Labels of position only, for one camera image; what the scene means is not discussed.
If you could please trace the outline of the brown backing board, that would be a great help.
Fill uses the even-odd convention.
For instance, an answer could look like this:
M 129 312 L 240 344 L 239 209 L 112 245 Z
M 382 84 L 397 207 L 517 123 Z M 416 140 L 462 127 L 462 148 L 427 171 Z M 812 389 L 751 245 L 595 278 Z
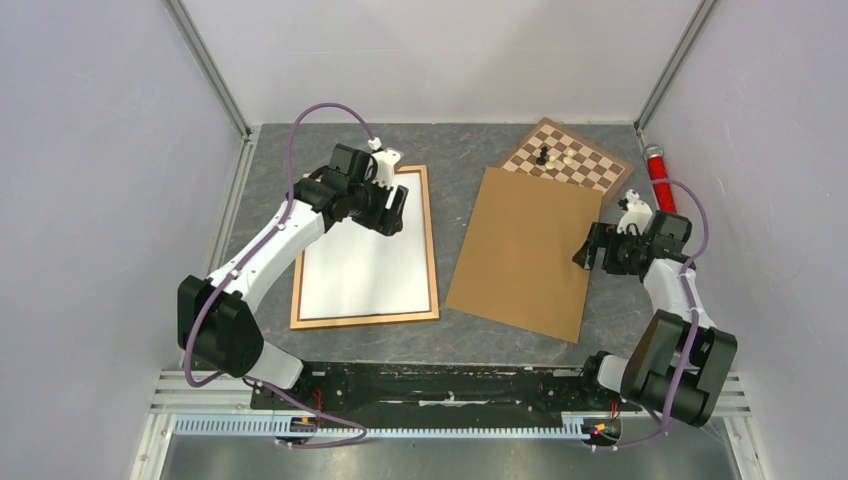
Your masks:
M 589 273 L 572 257 L 601 210 L 597 190 L 487 169 L 446 307 L 578 342 Z

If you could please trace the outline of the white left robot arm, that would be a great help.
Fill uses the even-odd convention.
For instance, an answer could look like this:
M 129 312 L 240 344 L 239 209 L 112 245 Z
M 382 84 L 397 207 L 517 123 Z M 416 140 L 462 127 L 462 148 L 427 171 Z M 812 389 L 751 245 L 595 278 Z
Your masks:
M 291 408 L 307 405 L 312 379 L 303 361 L 267 342 L 254 318 L 270 287 L 311 244 L 335 224 L 354 223 L 389 237 L 403 228 L 408 195 L 395 186 L 401 152 L 373 147 L 334 147 L 328 164 L 294 182 L 272 219 L 231 260 L 206 277 L 187 276 L 177 290 L 177 344 L 184 375 L 193 387 L 193 360 L 218 375 L 275 386 Z

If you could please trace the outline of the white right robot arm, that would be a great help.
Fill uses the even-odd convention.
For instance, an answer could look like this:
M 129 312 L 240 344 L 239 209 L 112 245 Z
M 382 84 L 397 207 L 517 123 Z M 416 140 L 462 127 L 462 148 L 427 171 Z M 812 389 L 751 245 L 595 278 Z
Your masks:
M 700 427 L 711 417 L 738 342 L 703 308 L 694 262 L 683 252 L 691 231 L 689 219 L 663 211 L 645 227 L 595 222 L 589 228 L 573 262 L 592 270 L 600 260 L 608 274 L 638 277 L 654 313 L 630 357 L 599 351 L 586 360 L 577 382 L 585 405 L 602 408 L 618 394 L 664 422 Z

